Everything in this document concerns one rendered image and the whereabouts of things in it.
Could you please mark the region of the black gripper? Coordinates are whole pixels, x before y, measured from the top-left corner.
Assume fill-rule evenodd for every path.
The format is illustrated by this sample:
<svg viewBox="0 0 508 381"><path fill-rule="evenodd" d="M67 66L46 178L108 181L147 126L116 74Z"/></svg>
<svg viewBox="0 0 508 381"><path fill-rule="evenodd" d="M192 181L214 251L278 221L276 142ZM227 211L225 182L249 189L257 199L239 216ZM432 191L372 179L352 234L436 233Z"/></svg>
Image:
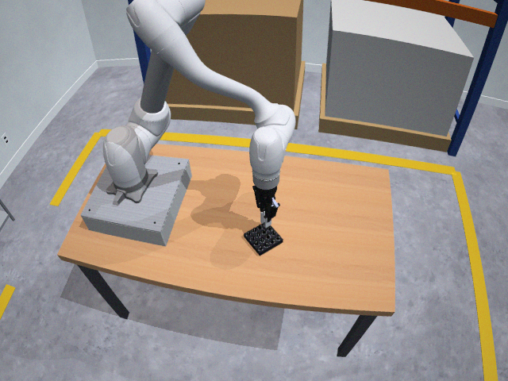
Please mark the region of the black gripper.
<svg viewBox="0 0 508 381"><path fill-rule="evenodd" d="M271 219L275 217L280 206L280 204L275 201L277 187L270 190L262 190L256 186L252 188L256 197L256 205L260 208L260 223L264 223L264 227L267 228L271 225Z"/></svg>

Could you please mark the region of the black knob box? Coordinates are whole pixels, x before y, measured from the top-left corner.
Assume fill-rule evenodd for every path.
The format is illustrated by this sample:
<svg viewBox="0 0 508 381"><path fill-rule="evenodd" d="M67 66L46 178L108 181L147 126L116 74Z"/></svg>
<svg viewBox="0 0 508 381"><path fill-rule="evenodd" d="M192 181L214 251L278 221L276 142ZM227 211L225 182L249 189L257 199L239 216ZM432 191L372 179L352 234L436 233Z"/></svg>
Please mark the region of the black knob box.
<svg viewBox="0 0 508 381"><path fill-rule="evenodd" d="M244 238L255 249L259 256L283 243L283 238L275 232L272 226L270 225L265 228L264 223L244 233ZM275 241L272 238L274 238Z"/></svg>

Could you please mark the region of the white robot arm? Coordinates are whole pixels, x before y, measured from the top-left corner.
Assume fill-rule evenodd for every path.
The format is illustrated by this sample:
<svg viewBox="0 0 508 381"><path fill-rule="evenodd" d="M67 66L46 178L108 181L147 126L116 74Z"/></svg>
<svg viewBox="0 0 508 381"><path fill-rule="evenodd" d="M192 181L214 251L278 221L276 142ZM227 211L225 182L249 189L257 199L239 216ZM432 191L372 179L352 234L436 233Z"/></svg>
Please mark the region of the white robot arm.
<svg viewBox="0 0 508 381"><path fill-rule="evenodd" d="M186 35L205 2L133 0L126 8L133 30L152 51L142 96L135 102L129 122L111 129L103 143L104 160L113 180L106 192L115 195L117 205L124 198L141 202L158 175L156 169L147 169L145 164L151 149L171 121L171 111L165 99L174 69L195 85L252 108L257 127L249 146L253 183L262 190L273 189L279 184L284 153L294 133L294 112L290 107L270 103L252 88L210 70L198 58Z"/></svg>

